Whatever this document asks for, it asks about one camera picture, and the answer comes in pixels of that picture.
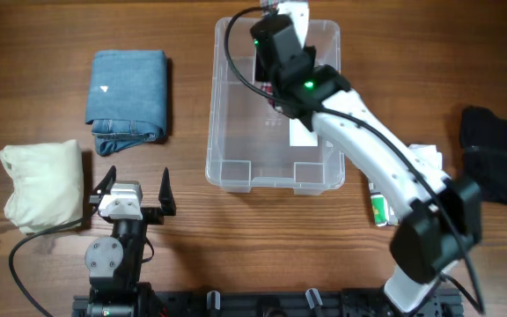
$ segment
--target folded white cloth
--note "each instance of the folded white cloth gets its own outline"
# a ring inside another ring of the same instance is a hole
[[[7,145],[0,151],[0,159],[15,188],[5,204],[5,216],[22,233],[82,217],[84,173],[76,140]]]

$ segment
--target transparent container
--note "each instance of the transparent container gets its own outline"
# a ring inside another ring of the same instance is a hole
[[[235,193],[266,187],[319,195],[339,188],[345,181],[343,153],[321,138],[318,146],[290,146],[290,120],[240,83],[228,68],[224,31],[230,19],[220,19],[215,28],[207,180]],[[251,82],[255,46],[249,29],[257,21],[240,18],[229,41],[232,59]],[[335,22],[311,20],[306,45],[316,47],[317,64],[340,69],[340,27]]]

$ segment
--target blue cloth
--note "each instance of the blue cloth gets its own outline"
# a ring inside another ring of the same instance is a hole
[[[85,123],[100,156],[165,135],[164,51],[106,50],[95,54]]]

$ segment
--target folded black cloth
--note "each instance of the folded black cloth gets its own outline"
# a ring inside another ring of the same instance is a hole
[[[465,174],[486,202],[507,204],[507,121],[483,107],[463,110],[460,127]]]

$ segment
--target wooden table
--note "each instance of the wooden table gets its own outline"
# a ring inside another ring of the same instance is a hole
[[[178,216],[149,229],[156,257],[142,274],[157,291],[379,287],[393,273],[393,229],[371,224],[365,178],[349,162],[343,187],[317,197],[232,195],[205,179],[214,26],[252,4],[0,7],[0,150],[77,139],[86,189],[116,165],[119,179],[143,184],[148,204],[168,166]],[[437,144],[452,175],[461,166],[461,108],[507,119],[507,1],[314,1],[311,15],[340,25],[342,73],[371,111],[403,142]],[[101,158],[85,103],[92,56],[110,48],[161,48],[173,59],[173,122],[164,144]],[[38,316],[7,267],[23,237],[3,213],[12,191],[0,163],[0,316]],[[507,316],[507,207],[484,204],[482,222],[474,264],[489,315]],[[94,217],[91,230],[34,240],[16,257],[18,273],[50,312],[70,315],[72,296],[89,290],[85,250],[110,232]],[[462,267],[453,275],[467,282]],[[467,315],[476,315],[470,306]]]

